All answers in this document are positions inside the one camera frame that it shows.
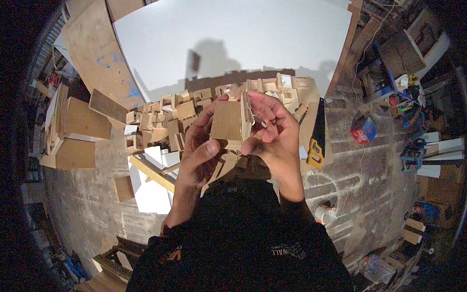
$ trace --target white bucket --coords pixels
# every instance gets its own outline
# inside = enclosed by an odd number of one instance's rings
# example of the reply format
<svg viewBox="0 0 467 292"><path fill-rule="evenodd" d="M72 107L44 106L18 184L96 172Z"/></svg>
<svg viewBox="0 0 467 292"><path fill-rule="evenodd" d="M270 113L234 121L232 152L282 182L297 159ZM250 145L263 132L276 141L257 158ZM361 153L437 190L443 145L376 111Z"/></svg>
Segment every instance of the white bucket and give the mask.
<svg viewBox="0 0 467 292"><path fill-rule="evenodd" d="M315 217L324 225L332 223L337 219L336 211L326 205L320 205L316 208Z"/></svg>

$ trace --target black shirt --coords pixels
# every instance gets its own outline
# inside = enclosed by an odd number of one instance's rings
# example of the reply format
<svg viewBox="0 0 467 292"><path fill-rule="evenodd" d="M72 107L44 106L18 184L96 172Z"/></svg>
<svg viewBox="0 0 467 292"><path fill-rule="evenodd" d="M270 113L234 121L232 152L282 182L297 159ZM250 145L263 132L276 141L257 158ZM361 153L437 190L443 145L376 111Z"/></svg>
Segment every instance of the black shirt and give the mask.
<svg viewBox="0 0 467 292"><path fill-rule="evenodd" d="M324 226L293 208L265 181L210 187L189 221L149 239L127 291L353 291Z"/></svg>

